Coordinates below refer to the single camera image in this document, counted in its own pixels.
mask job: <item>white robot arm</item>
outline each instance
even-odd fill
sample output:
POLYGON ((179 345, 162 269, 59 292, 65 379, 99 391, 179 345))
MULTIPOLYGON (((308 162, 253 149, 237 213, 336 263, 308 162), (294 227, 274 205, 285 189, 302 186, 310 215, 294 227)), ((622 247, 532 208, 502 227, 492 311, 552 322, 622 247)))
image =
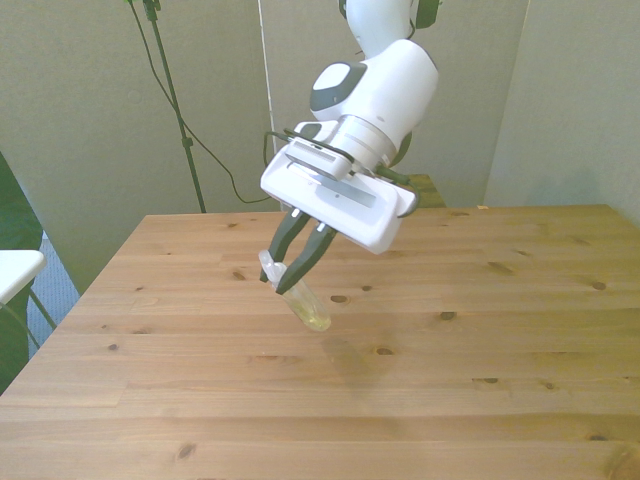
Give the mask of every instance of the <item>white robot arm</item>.
POLYGON ((290 143, 261 179, 265 192, 291 207, 269 249, 275 261, 283 260, 311 217, 319 222, 278 293, 315 265, 338 232, 373 253, 384 252, 415 205, 412 192, 380 173, 404 155, 435 92, 435 64, 407 37, 416 25, 433 23, 437 1, 339 0, 367 59, 334 63, 322 72, 311 92, 318 121, 286 131, 290 143))

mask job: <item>wooden table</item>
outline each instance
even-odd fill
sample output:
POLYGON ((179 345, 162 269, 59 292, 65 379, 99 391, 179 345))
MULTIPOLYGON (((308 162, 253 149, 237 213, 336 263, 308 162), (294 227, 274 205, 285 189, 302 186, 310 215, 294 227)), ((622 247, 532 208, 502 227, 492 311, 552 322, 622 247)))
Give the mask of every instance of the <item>wooden table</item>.
POLYGON ((337 239, 323 334, 257 280, 280 218, 147 217, 0 398, 0 478, 640 478, 640 232, 613 210, 337 239))

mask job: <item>white panel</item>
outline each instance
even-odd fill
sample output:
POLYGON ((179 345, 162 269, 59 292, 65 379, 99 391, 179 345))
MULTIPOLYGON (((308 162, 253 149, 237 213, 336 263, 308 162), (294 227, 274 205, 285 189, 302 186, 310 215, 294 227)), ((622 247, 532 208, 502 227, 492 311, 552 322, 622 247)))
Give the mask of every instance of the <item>white panel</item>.
POLYGON ((486 202, 606 203, 640 225, 640 4, 532 0, 486 202))

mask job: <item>clear plastic bottle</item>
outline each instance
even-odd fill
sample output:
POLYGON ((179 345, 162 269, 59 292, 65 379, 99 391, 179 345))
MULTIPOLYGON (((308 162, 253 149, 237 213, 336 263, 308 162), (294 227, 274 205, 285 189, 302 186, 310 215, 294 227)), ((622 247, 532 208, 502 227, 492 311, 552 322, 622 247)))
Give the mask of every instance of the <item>clear plastic bottle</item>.
MULTIPOLYGON (((284 263, 274 262, 268 250, 260 252, 262 269, 269 277, 273 288, 278 287, 280 279, 287 271, 284 263)), ((291 311, 302 320, 307 327, 316 332, 324 332, 331 326, 331 317, 322 302, 315 296, 304 280, 300 280, 282 295, 291 311)))

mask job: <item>wall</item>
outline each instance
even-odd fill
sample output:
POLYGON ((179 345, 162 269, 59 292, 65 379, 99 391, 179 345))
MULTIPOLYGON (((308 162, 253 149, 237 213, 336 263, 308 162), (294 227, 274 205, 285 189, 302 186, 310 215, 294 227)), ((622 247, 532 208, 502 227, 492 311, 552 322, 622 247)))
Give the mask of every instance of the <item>wall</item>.
POLYGON ((640 225, 640 4, 532 0, 489 205, 606 203, 640 225))
MULTIPOLYGON (((184 117, 238 175, 241 194, 263 196, 269 115, 257 0, 162 7, 184 117)), ((122 0, 2 2, 0 31, 0 149, 83 291, 144 215, 198 211, 176 119, 122 0)), ((277 208, 242 205, 225 173, 194 151, 209 211, 277 208)))
MULTIPOLYGON (((309 93, 329 64, 362 59, 336 0, 260 0, 274 123, 312 120, 309 93)), ((444 0, 414 40, 440 71, 405 173, 428 173, 450 206, 477 205, 491 170, 527 0, 444 0)))

